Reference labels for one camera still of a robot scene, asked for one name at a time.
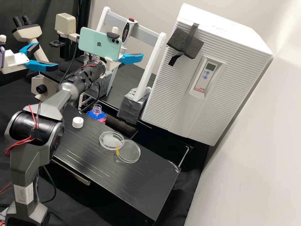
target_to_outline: petri dish lid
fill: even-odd
[[[101,146],[110,151],[116,150],[116,146],[121,148],[124,145],[121,143],[122,140],[124,137],[116,131],[106,131],[99,136]]]
[[[122,140],[121,148],[115,148],[118,157],[126,163],[135,163],[140,158],[140,148],[132,140]]]

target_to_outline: plastic bottle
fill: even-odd
[[[106,124],[107,116],[103,111],[101,111],[101,105],[99,104],[95,104],[93,109],[87,112],[87,115],[103,124]]]

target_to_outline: microscope focus knob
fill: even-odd
[[[0,35],[0,42],[6,42],[6,36],[5,35]]]
[[[39,94],[47,92],[47,87],[44,84],[41,84],[35,88]]]

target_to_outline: control panel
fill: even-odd
[[[203,71],[200,74],[200,77],[197,83],[194,86],[194,90],[204,93],[210,80],[212,79],[214,72],[216,71],[219,64],[207,60]]]

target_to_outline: robotic arm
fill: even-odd
[[[58,86],[58,92],[45,102],[32,105],[34,114],[38,113],[38,126],[29,106],[17,112],[10,120],[5,137],[15,143],[31,136],[31,142],[15,146],[10,155],[11,178],[14,188],[14,201],[6,213],[5,225],[46,226],[50,213],[39,202],[37,180],[39,167],[52,159],[59,146],[64,124],[62,111],[69,102],[75,101],[106,71],[102,61],[91,60],[89,64],[71,73]]]

